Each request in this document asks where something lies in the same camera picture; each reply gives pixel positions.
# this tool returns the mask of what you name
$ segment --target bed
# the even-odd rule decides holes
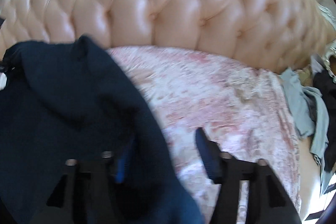
[[[267,159],[302,219],[319,196],[310,140],[297,139],[277,77],[303,68],[335,38],[315,0],[0,0],[0,17],[1,56],[18,41],[72,42],[83,33],[113,48],[206,219],[218,189],[192,142],[198,126],[240,159]],[[246,212],[241,188],[238,223]]]

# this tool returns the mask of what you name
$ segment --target crumpled clothing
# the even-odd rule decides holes
[[[325,181],[329,176],[324,174],[324,153],[329,143],[327,138],[329,126],[327,107],[322,100],[321,92],[317,88],[302,86],[298,74],[290,68],[284,71],[280,78],[283,80],[283,90],[288,108],[294,118],[299,138],[304,139],[314,136],[310,153],[314,155],[316,163],[321,168],[322,194],[329,183],[329,181],[328,183]]]
[[[295,72],[299,75],[301,85],[313,86],[313,78],[310,65],[305,66],[303,69],[298,69]]]
[[[329,113],[329,127],[327,137],[329,140],[328,148],[325,151],[325,170],[330,175],[335,173],[336,162],[336,84],[330,77],[327,70],[317,73],[314,77],[314,87],[317,87],[322,93],[322,99],[325,102]]]
[[[317,73],[322,72],[324,70],[324,67],[318,62],[317,58],[319,57],[316,55],[310,57],[310,68],[313,78]]]

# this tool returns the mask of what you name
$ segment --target black clamp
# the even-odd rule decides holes
[[[196,130],[196,145],[208,177],[221,184],[210,224],[236,224],[240,181],[249,181],[246,224],[301,224],[286,190],[268,163],[236,159],[222,152],[202,128]]]
[[[83,205],[83,196],[75,197],[76,184],[80,179],[89,178],[91,182],[91,200],[92,211],[95,212],[95,223],[97,224],[120,224],[120,215],[116,212],[114,204],[114,189],[108,182],[111,167],[114,165],[113,154],[111,151],[102,153],[101,161],[78,162],[77,160],[67,160],[64,167],[65,187],[64,191],[55,188],[53,194],[49,198],[48,203],[58,203],[50,201],[59,199],[59,192],[63,193],[61,206],[44,206],[39,210],[30,221],[30,224],[85,224],[86,223],[86,208]],[[74,208],[75,203],[80,203],[80,206]]]

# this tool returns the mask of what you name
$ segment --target dark blue cloth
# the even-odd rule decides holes
[[[336,163],[336,84],[327,70],[317,73],[313,80],[314,87],[322,93],[329,114],[329,127],[327,132],[328,147],[324,153],[325,171],[332,172]]]
[[[203,223],[134,85],[90,38],[21,42],[5,53],[0,91],[0,198],[19,224],[46,204],[67,159],[134,151],[117,203],[127,223]]]

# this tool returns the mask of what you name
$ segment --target metal screw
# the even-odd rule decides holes
[[[75,166],[77,164],[77,160],[75,160],[75,159],[68,159],[68,160],[66,160],[65,164],[67,166]]]
[[[220,154],[222,159],[231,159],[232,155],[229,152],[221,152]]]
[[[264,160],[264,159],[259,159],[259,160],[258,160],[258,165],[260,165],[260,166],[267,166],[268,163],[267,163],[267,161]]]
[[[106,159],[106,158],[111,158],[112,157],[112,151],[104,151],[101,153],[101,157]]]

